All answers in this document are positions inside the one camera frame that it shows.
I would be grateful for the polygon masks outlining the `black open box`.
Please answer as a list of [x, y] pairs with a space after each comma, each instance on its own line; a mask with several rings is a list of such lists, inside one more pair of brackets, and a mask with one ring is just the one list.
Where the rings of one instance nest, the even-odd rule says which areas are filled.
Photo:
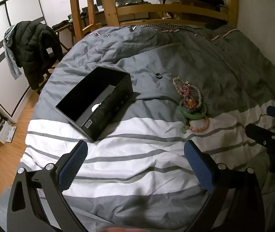
[[129, 73], [96, 67], [69, 91], [56, 109], [91, 141], [96, 141], [132, 94]]

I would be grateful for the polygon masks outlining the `white sliding wardrobe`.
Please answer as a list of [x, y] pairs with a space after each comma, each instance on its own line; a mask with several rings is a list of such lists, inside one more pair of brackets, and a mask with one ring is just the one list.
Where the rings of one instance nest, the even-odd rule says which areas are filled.
[[16, 122], [31, 95], [24, 75], [14, 79], [10, 73], [3, 46], [4, 33], [21, 21], [45, 23], [40, 0], [3, 0], [0, 2], [0, 112]]

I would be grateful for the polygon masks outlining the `green jade bangle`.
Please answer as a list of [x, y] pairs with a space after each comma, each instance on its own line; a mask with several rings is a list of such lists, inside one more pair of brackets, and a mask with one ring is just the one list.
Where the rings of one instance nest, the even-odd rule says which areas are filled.
[[199, 120], [205, 118], [207, 114], [207, 106], [205, 103], [202, 104], [202, 107], [197, 109], [186, 109], [186, 107], [184, 107], [183, 100], [181, 100], [179, 102], [179, 110], [185, 118], [191, 120]]

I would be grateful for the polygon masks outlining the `wooden bed frame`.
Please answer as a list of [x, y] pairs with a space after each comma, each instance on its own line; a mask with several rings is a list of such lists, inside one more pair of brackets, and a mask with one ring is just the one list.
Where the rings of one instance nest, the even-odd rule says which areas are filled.
[[149, 19], [149, 20], [133, 20], [121, 23], [120, 16], [138, 14], [138, 13], [187, 13], [199, 16], [205, 16], [211, 19], [218, 19], [226, 21], [227, 24], [236, 28], [238, 21], [238, 0], [229, 0], [228, 12], [216, 12], [210, 9], [195, 7], [191, 5], [177, 5], [177, 4], [142, 4], [134, 6], [125, 6], [117, 8], [115, 0], [102, 0], [104, 14], [108, 26], [118, 27], [130, 24], [159, 24], [159, 23], [172, 23], [172, 24], [185, 24], [185, 20], [176, 19]]

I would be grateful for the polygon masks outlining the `black puffer jacket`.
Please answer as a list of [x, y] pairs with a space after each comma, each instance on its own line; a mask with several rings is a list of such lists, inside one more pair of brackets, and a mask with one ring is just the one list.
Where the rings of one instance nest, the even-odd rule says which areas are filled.
[[55, 31], [37, 21], [21, 21], [14, 25], [8, 48], [13, 52], [17, 67], [24, 70], [32, 90], [39, 88], [44, 75], [63, 58]]

